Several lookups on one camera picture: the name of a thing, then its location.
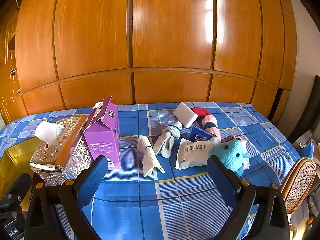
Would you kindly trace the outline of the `ornate silver tissue box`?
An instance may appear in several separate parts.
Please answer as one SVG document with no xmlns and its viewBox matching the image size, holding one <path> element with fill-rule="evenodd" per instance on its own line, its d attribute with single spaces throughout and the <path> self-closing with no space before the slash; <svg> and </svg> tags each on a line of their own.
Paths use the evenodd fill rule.
<svg viewBox="0 0 320 240">
<path fill-rule="evenodd" d="M 56 124 L 64 125 L 64 129 L 52 146 L 46 148 L 46 143 L 40 141 L 29 165 L 47 186 L 61 185 L 67 179 L 75 179 L 93 163 L 84 138 L 86 121 L 85 115 L 58 120 Z"/>
</svg>

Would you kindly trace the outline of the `white wet wipes pack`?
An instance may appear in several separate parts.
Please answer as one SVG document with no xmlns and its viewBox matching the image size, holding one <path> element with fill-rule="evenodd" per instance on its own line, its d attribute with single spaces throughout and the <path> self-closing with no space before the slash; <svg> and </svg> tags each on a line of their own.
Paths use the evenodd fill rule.
<svg viewBox="0 0 320 240">
<path fill-rule="evenodd" d="M 219 143 L 216 137 L 196 142 L 182 138 L 177 152 L 175 168 L 183 170 L 189 167 L 206 165 L 210 151 Z"/>
</svg>

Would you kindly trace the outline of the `white tissue in box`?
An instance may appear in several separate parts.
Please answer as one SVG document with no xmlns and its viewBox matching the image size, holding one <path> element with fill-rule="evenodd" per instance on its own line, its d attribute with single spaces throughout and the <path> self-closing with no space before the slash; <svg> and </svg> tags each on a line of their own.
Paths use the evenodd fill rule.
<svg viewBox="0 0 320 240">
<path fill-rule="evenodd" d="M 35 129 L 34 136 L 45 142 L 45 147 L 50 148 L 56 139 L 60 136 L 64 125 L 42 121 Z"/>
</svg>

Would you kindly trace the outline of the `red fuzzy sock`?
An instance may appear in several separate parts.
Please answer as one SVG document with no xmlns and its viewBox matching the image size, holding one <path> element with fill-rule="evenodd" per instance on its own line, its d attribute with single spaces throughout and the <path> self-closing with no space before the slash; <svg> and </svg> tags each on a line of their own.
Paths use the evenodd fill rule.
<svg viewBox="0 0 320 240">
<path fill-rule="evenodd" d="M 193 107 L 191 110 L 199 117 L 199 118 L 205 118 L 206 116 L 210 115 L 210 111 L 208 111 L 205 108 L 200 107 Z"/>
</svg>

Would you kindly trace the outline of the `gold tray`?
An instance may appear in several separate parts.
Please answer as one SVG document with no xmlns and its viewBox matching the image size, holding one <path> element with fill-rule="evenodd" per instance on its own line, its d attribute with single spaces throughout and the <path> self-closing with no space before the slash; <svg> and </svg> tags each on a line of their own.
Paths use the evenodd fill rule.
<svg viewBox="0 0 320 240">
<path fill-rule="evenodd" d="M 1 198 L 21 174 L 33 177 L 29 162 L 39 144 L 40 139 L 33 137 L 4 151 L 1 158 Z"/>
</svg>

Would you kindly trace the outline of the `blue Tempo tissue pack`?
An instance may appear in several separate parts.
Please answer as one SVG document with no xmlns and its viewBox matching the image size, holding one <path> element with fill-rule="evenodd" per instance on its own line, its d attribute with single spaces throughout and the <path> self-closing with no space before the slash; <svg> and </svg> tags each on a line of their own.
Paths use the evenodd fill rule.
<svg viewBox="0 0 320 240">
<path fill-rule="evenodd" d="M 207 132 L 197 126 L 193 127 L 191 130 L 191 134 L 189 137 L 189 140 L 191 142 L 196 142 L 196 141 L 205 141 L 205 140 L 210 140 L 212 138 L 216 137 L 216 135 Z"/>
</svg>

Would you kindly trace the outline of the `purple cardboard box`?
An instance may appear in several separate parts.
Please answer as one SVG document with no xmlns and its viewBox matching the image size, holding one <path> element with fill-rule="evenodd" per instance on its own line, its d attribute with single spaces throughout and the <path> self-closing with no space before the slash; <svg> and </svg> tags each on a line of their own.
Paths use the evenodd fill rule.
<svg viewBox="0 0 320 240">
<path fill-rule="evenodd" d="M 93 159 L 103 155 L 109 170 L 121 169 L 118 106 L 112 97 L 97 102 L 84 126 L 85 142 Z"/>
</svg>

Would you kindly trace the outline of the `wooden wardrobe wall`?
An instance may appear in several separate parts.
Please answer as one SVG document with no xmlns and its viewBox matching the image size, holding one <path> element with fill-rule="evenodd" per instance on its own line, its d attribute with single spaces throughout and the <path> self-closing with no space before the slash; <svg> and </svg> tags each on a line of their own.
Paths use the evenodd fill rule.
<svg viewBox="0 0 320 240">
<path fill-rule="evenodd" d="M 173 102 L 251 103 L 277 124 L 297 34 L 290 0 L 10 0 L 1 118 Z"/>
</svg>

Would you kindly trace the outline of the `white sponge block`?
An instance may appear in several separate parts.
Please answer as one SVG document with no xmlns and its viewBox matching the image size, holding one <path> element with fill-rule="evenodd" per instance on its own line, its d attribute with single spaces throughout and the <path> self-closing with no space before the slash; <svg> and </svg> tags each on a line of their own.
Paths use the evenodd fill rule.
<svg viewBox="0 0 320 240">
<path fill-rule="evenodd" d="M 185 128 L 189 128 L 198 118 L 198 115 L 183 102 L 174 110 L 174 116 Z"/>
</svg>

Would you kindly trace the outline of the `blue plaid bed sheet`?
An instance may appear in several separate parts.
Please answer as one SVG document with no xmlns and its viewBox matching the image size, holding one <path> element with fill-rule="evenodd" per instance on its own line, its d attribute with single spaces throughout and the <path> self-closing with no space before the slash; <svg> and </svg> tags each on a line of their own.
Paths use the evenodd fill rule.
<svg viewBox="0 0 320 240">
<path fill-rule="evenodd" d="M 205 166 L 176 168 L 178 144 L 170 158 L 159 157 L 163 172 L 143 176 L 137 138 L 154 142 L 175 122 L 176 103 L 118 107 L 121 169 L 107 172 L 83 213 L 101 239 L 209 239 L 231 209 L 223 202 Z M 246 139 L 254 185 L 281 184 L 301 157 L 277 128 L 249 104 L 199 103 L 217 118 L 223 137 Z"/>
</svg>

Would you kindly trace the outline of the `white knit glove bundle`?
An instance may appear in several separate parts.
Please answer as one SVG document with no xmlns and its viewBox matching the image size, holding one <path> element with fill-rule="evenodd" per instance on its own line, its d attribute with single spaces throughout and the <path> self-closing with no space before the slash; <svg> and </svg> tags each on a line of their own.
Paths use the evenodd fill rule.
<svg viewBox="0 0 320 240">
<path fill-rule="evenodd" d="M 153 145 L 155 155 L 160 154 L 164 158 L 169 158 L 174 142 L 180 139 L 181 129 L 182 124 L 180 121 L 163 128 L 161 135 Z"/>
</svg>

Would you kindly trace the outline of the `blue plush toy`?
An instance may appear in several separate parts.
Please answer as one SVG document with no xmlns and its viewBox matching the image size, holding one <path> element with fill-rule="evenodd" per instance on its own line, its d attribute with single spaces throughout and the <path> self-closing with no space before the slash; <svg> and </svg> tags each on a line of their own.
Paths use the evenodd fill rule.
<svg viewBox="0 0 320 240">
<path fill-rule="evenodd" d="M 251 156 L 246 144 L 246 139 L 230 135 L 224 142 L 214 146 L 213 149 L 208 152 L 208 156 L 217 156 L 227 169 L 232 170 L 241 178 L 244 170 L 248 170 L 250 166 L 249 159 Z"/>
</svg>

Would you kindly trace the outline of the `white cloth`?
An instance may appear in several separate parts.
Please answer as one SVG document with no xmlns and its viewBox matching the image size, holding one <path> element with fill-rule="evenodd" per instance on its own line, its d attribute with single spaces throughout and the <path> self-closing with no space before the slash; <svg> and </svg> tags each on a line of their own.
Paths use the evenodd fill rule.
<svg viewBox="0 0 320 240">
<path fill-rule="evenodd" d="M 161 173 L 165 172 L 164 168 L 161 166 L 158 159 L 156 158 L 151 143 L 146 136 L 140 135 L 138 137 L 137 151 L 144 155 L 142 159 L 144 177 L 150 176 L 155 168 L 159 170 Z"/>
</svg>

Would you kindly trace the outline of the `pink fuzzy sock roll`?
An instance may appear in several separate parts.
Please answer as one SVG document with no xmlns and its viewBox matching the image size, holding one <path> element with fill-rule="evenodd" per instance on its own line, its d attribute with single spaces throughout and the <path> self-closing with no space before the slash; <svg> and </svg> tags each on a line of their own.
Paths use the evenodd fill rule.
<svg viewBox="0 0 320 240">
<path fill-rule="evenodd" d="M 221 133 L 217 125 L 217 119 L 213 115 L 207 115 L 202 119 L 203 129 L 214 135 L 214 138 L 220 143 Z"/>
</svg>

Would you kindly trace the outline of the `rattan chair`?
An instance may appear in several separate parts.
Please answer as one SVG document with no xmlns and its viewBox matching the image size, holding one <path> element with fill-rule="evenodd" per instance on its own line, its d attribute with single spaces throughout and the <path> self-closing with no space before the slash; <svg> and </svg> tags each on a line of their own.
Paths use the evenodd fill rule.
<svg viewBox="0 0 320 240">
<path fill-rule="evenodd" d="M 316 174 L 316 163 L 308 157 L 300 158 L 291 168 L 281 186 L 288 214 L 293 214 L 307 197 Z"/>
</svg>

